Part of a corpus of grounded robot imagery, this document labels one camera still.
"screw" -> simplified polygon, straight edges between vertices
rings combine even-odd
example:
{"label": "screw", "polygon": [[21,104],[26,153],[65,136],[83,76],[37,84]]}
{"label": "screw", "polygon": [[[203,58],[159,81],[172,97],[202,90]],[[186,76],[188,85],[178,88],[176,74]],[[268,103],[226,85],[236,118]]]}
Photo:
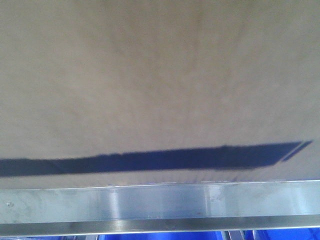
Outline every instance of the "screw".
{"label": "screw", "polygon": [[8,202],[6,203],[6,205],[7,205],[9,208],[12,208],[12,207],[14,206],[13,202],[11,202],[11,201],[8,201]]}

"reflective metal surface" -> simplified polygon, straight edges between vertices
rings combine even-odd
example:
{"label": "reflective metal surface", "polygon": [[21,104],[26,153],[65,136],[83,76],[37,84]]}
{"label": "reflective metal surface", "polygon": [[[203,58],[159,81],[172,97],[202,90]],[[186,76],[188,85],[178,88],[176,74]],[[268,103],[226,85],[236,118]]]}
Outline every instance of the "reflective metal surface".
{"label": "reflective metal surface", "polygon": [[3,189],[0,235],[314,227],[319,199],[320,181]]}

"metal edge strip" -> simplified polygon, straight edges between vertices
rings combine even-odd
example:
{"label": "metal edge strip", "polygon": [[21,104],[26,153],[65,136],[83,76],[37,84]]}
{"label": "metal edge strip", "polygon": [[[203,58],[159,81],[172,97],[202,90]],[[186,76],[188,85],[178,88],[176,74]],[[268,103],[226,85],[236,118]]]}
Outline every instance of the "metal edge strip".
{"label": "metal edge strip", "polygon": [[0,224],[0,236],[203,232],[320,227],[320,215]]}

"aluminum rail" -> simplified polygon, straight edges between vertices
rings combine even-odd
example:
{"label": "aluminum rail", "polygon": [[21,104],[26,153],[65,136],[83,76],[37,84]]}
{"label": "aluminum rail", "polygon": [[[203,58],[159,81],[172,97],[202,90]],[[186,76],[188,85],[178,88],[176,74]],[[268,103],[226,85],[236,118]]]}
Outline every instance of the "aluminum rail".
{"label": "aluminum rail", "polygon": [[0,236],[320,227],[320,181],[0,190]]}

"metal trim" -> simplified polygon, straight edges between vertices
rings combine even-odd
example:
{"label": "metal trim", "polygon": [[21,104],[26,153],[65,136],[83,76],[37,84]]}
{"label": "metal trim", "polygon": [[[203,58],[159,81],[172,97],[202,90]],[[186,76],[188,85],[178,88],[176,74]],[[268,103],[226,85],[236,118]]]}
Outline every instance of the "metal trim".
{"label": "metal trim", "polygon": [[68,236],[318,228],[320,215],[0,224],[0,236]]}
{"label": "metal trim", "polygon": [[320,227],[320,181],[0,190],[0,236]]}

